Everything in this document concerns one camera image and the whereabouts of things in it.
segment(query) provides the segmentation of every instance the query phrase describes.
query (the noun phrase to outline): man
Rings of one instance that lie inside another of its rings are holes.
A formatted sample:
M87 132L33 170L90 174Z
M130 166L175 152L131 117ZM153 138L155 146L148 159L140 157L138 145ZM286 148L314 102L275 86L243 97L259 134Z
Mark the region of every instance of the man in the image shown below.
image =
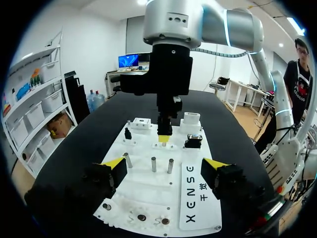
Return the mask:
M295 46L299 59L290 61L284 75L284 81L293 111L294 124L300 123L305 109L308 108L313 88L313 77L311 76L308 62L309 51L307 45L301 39L295 40ZM266 127L264 134L259 138L255 147L258 153L274 140L276 136L275 115Z

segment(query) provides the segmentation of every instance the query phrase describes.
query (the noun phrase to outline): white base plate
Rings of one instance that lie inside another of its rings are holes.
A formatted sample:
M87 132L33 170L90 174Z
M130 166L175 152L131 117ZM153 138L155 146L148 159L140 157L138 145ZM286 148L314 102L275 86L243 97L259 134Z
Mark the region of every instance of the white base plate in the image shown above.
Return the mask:
M123 142L126 127L133 143ZM201 149L185 149L187 134L180 133L178 126L173 126L173 135L166 147L158 143L157 128L155 124L151 124L150 130L125 125L103 163L127 152L133 168L127 168L128 173L112 199L104 200L111 210L101 204L94 216L109 226L148 236L192 237L218 232L221 228L220 201L208 186L200 189L200 184L204 187L206 183L200 175L202 159L211 159L204 131L199 133L203 136ZM152 172L151 157L156 157L156 173ZM167 173L169 159L174 160L171 174ZM194 167L194 170L186 171L187 167ZM146 220L140 221L138 215L145 215ZM164 218L169 224L162 224Z

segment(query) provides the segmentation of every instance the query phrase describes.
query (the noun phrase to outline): shelf unit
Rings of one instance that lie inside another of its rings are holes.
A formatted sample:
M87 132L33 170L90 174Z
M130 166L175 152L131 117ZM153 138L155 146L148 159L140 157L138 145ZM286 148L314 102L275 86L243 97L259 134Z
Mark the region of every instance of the shelf unit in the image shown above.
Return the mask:
M58 39L58 36L60 36L58 44L53 45L54 40ZM75 127L77 126L77 122L76 122L73 110L72 110L70 102L69 102L69 97L68 97L68 93L67 93L65 78L61 74L61 72L62 72L61 63L60 63L60 60L61 60L60 59L60 51L61 51L60 42L61 42L61 40L62 40L62 31L60 31L52 40L49 41L50 46L44 47L44 48L40 49L39 51L27 54L26 56L22 57L20 59L20 61L18 61L17 63L13 64L10 67L9 71L8 71L8 80L12 80L11 83L14 84L15 80L17 78L17 75L20 75L20 74L23 75L26 71L28 72L30 68L33 68L32 64L34 64L34 68L37 68L38 66L36 66L36 65L42 64L42 61L39 61L41 59L43 61L47 60L47 61L49 61L49 63L59 62L58 64L55 65L55 67L57 67L57 69L60 72L59 76L51 78L49 81L39 85L34 90L32 90L29 93L27 93L18 102L14 103L14 105L12 106L10 111L4 117L2 117L2 113L1 113L2 126L3 126L5 135L6 135L7 139L8 139L8 141L9 141L9 144L10 144L11 148L13 149L13 151L16 154L17 158L21 161L21 163L25 167L25 169L34 178L37 177L37 174L35 174L30 169L30 167L27 165L27 163L22 158L22 154L23 154L24 150L30 144L32 139L36 137L37 133L42 128L44 128L46 126L46 124L51 119L53 119L58 113L60 113L62 111L65 111L67 113L67 115L73 121L73 124L74 124L74 126L71 127L71 129L70 129L68 134L70 134L75 129ZM42 94L39 94L39 92L41 92L42 90L46 89L50 85L56 85L58 83L61 83L61 87L62 87L62 91L63 91L63 95L64 95L64 104L61 107L59 107L57 110L55 110L53 113L44 113L45 119L36 128L34 128L32 131L29 131L29 134L26 137L26 139L23 141L23 143L19 147L16 147L15 143L12 140L10 132L8 130L8 128L9 128L9 126L8 126L9 118L12 117L12 115L14 115L15 112L17 112L18 114L23 114L24 113L23 112L23 108L27 107L26 105L32 99L33 100L37 100L38 97L42 96ZM64 138L53 140L53 142L55 144L55 148L51 152L50 156L54 153L55 149L62 143L63 140L64 140ZM50 158L50 156L48 156L47 158L43 158L43 160L46 162Z

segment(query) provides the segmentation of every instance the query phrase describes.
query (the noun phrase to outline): chair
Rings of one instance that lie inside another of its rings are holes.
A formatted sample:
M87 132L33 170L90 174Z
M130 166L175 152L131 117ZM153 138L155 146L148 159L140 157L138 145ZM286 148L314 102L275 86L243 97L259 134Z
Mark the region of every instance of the chair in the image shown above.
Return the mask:
M116 83L120 82L120 75L111 77L110 82L114 83L113 91L115 94L121 91L121 86L120 85L116 86Z
M230 78L219 77L216 84L215 83L209 84L209 88L213 88L215 90L214 94L217 96L218 91L226 90L229 80Z
M256 139L258 138L261 130L263 129L264 124L267 121L268 116L270 115L270 112L271 111L274 112L274 109L275 109L273 102L270 101L269 99L263 97L261 100L264 103L264 105L267 106L267 111L266 111L265 117L264 117L261 124L259 124L260 121L258 119L254 119L254 123L259 128L259 130L258 130L257 134L255 135L255 137L253 138L253 143L256 142Z

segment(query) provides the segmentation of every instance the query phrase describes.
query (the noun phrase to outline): white desk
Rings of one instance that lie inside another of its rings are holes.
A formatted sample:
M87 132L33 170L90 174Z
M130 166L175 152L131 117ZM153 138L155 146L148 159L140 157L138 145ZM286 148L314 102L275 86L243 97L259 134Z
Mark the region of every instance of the white desk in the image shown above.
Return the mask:
M239 86L239 88L238 88L238 93L237 93L237 96L236 96L236 99L235 99L235 101L234 101L233 106L229 103L229 93L230 93L230 88L231 88L231 84L232 84L232 83ZM247 85L245 85L245 84L242 84L242 83L239 83L239 82L236 82L236 81L233 81L233 80L229 80L228 86L227 86L227 88L226 88L226 95L225 95L225 102L226 102L226 104L228 105L228 107L229 107L233 112L235 112L235 111L236 111L236 108L237 108L237 105L238 105L238 102L239 102L239 97L240 97L242 88L246 88L247 90L252 90L252 91L253 91L253 96L252 96L251 102L250 102L250 103L248 103L248 102L243 102L243 103L244 103L244 104L251 105L251 106L250 106L250 109L251 109L256 115L258 115L258 117L260 117L261 112L262 112L262 110L263 110L264 103L261 103L260 110L259 110L258 112L253 108L253 103L254 103L254 100L255 100L255 98L256 98L257 93L262 94L264 97L269 96L269 94L263 92L262 90L258 90L258 89L255 89L255 88L253 88L253 87L249 87L249 86L247 86Z
M148 71L147 70L134 70L134 71L122 70L122 71L116 71L116 72L107 73L105 84L106 84L106 91L107 91L108 97L113 96L114 95L113 88L115 86L119 86L120 85L120 82L111 83L111 81L110 81L111 77L118 76L120 74L140 75L140 74L145 74L146 72L148 72Z

